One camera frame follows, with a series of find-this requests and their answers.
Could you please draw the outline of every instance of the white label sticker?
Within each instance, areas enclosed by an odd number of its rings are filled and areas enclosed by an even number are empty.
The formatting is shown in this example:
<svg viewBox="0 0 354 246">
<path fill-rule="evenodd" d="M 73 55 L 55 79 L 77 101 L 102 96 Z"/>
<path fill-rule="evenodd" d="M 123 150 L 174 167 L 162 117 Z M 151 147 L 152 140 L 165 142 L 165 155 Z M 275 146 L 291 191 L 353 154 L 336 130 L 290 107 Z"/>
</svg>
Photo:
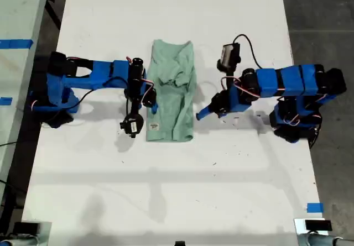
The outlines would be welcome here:
<svg viewBox="0 0 354 246">
<path fill-rule="evenodd" d="M 158 124 L 158 123 L 151 123 L 151 124 L 149 125 L 149 129 L 150 129 L 151 131 L 158 131 L 158 130 L 160 130 L 160 124 Z"/>
<path fill-rule="evenodd" d="M 138 130 L 136 122 L 132 122 L 131 123 L 131 129 L 132 129 L 132 133 L 135 133 Z"/>
</svg>

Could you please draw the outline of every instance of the gray concrete floor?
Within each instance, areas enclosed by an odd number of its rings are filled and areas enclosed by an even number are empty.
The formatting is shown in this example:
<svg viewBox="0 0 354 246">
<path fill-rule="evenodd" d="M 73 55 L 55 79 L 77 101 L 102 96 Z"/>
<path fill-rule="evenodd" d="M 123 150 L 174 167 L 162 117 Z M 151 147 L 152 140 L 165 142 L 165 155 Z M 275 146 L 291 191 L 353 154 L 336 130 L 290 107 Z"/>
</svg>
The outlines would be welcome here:
<svg viewBox="0 0 354 246">
<path fill-rule="evenodd" d="M 351 118 L 354 112 L 351 90 L 354 81 L 354 0 L 284 0 L 284 4 L 294 62 L 320 63 L 327 70 L 337 67 L 345 75 L 348 91 L 321 108 L 324 123 L 311 156 L 324 215 L 332 220 L 333 234 L 354 239 L 354 191 L 351 190 L 354 184 L 354 139 L 351 134 L 354 127 Z M 56 0 L 54 4 L 59 17 L 64 5 L 65 0 Z M 43 70 L 42 60 L 56 49 L 58 35 L 58 30 L 44 13 L 34 70 Z M 38 137 L 39 129 L 28 113 L 20 137 Z M 36 147 L 36 144 L 28 143 L 16 149 L 9 176 L 12 184 L 27 188 Z M 19 203 L 23 200 L 24 197 L 20 197 Z"/>
</svg>

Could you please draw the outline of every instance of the light green shirt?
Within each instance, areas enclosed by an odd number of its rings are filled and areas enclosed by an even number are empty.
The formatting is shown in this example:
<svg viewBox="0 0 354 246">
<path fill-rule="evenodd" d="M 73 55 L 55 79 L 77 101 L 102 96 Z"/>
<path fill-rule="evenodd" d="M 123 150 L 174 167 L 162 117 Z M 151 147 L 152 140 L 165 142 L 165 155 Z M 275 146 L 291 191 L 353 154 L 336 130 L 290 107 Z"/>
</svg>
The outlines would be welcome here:
<svg viewBox="0 0 354 246">
<path fill-rule="evenodd" d="M 175 45 L 155 40 L 148 78 L 155 83 L 158 110 L 148 111 L 147 141 L 191 140 L 196 89 L 192 42 Z"/>
</svg>

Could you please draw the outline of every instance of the white tabletop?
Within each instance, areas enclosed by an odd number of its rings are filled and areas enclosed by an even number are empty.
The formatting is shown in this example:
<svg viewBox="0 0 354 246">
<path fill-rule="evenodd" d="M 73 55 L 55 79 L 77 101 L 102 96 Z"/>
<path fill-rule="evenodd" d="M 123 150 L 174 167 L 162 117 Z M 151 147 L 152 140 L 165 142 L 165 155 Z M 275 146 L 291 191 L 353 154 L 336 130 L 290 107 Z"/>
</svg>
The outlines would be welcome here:
<svg viewBox="0 0 354 246">
<path fill-rule="evenodd" d="M 66 0 L 58 51 L 148 67 L 154 39 L 191 40 L 197 112 L 221 90 L 216 61 L 238 33 L 264 67 L 292 64 L 283 0 Z M 255 67 L 240 42 L 236 75 Z M 150 143 L 145 127 L 136 139 L 119 129 L 123 91 L 97 90 L 72 123 L 41 130 L 23 219 L 52 222 L 51 246 L 297 245 L 293 219 L 321 217 L 306 212 L 319 198 L 307 142 L 263 123 L 274 105 L 195 121 L 187 143 Z"/>
<path fill-rule="evenodd" d="M 0 97 L 13 98 L 10 106 L 0 106 L 0 145 L 17 141 L 44 4 L 45 0 L 0 0 L 0 40 L 33 41 L 30 49 L 0 50 Z M 1 180 L 7 178 L 14 150 L 14 144 L 0 147 Z M 0 184 L 0 199 L 3 190 Z"/>
</svg>

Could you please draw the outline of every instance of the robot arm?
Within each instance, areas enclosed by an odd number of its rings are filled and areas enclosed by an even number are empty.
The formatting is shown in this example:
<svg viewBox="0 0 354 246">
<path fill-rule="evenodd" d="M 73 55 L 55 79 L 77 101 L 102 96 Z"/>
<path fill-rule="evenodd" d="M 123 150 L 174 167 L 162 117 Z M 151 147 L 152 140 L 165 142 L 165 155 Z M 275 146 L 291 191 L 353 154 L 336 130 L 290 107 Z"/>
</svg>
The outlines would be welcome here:
<svg viewBox="0 0 354 246">
<path fill-rule="evenodd" d="M 233 73 L 239 62 L 240 45 L 224 45 L 217 68 L 226 73 L 221 80 L 227 79 L 227 88 L 223 87 L 223 91 L 196 115 L 198 120 L 210 113 L 222 117 L 230 112 L 243 112 L 259 98 L 280 96 L 270 114 L 275 134 L 291 143 L 299 138 L 313 142 L 322 122 L 319 108 L 346 91 L 339 69 L 325 72 L 321 65 L 297 65 L 278 70 L 246 69 L 236 78 Z"/>
<path fill-rule="evenodd" d="M 91 70 L 89 75 L 76 76 L 77 67 Z M 79 100 L 72 88 L 90 90 Z M 72 121 L 68 113 L 76 113 L 80 102 L 86 95 L 100 88 L 123 88 L 124 95 L 131 102 L 131 111 L 121 123 L 121 129 L 135 138 L 141 131 L 144 120 L 139 114 L 141 104 L 157 112 L 156 90 L 153 83 L 146 80 L 143 60 L 135 58 L 128 61 L 92 61 L 78 57 L 66 57 L 53 52 L 46 73 L 46 85 L 33 91 L 32 110 L 41 112 L 42 122 L 52 127 Z"/>
</svg>

